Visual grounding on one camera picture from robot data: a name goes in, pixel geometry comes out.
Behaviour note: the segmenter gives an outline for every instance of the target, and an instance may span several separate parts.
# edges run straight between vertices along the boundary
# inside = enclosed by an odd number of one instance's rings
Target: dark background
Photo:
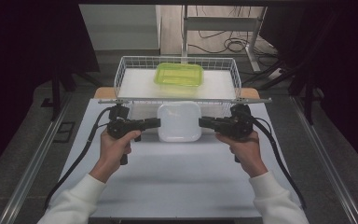
[[[34,89],[54,74],[68,80],[74,70],[99,71],[78,5],[0,1],[0,155]]]
[[[288,67],[296,66],[330,9],[269,7],[260,35],[277,48]],[[358,1],[341,9],[310,71],[324,94],[322,108],[358,152]]]

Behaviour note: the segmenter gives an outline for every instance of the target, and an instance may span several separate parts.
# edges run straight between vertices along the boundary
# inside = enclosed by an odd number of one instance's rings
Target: wooden edge
[[[94,94],[96,99],[116,99],[115,88],[113,87],[101,87]]]
[[[253,88],[242,88],[241,97],[260,99],[258,91]],[[96,99],[116,99],[115,89],[113,87],[101,87],[94,94]]]

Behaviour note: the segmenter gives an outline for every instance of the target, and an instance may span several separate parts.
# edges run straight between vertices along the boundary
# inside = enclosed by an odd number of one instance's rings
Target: black handle
[[[123,156],[120,159],[120,165],[127,165],[129,163],[129,158],[127,154],[123,154]]]

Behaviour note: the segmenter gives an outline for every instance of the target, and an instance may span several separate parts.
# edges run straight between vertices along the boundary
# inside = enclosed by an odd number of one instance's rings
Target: wire basket
[[[172,95],[156,88],[153,75],[161,63],[188,63],[201,66],[204,77],[207,78],[202,84],[205,94],[197,91],[193,94],[194,92],[186,89],[189,95],[176,94],[177,91]],[[155,117],[158,107],[170,101],[196,102],[200,105],[202,116],[230,116],[231,102],[241,96],[241,79],[232,58],[125,56],[121,58],[118,66],[114,87],[116,97],[128,102],[131,119]],[[142,108],[142,113],[138,112],[138,108]]]

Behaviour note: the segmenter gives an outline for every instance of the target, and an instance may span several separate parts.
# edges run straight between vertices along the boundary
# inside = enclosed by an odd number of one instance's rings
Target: white sweater
[[[255,208],[263,223],[308,223],[304,212],[290,200],[289,190],[282,188],[271,172],[249,181],[255,191]],[[104,188],[104,183],[86,175],[74,188],[63,191],[54,200],[38,224],[88,223]]]

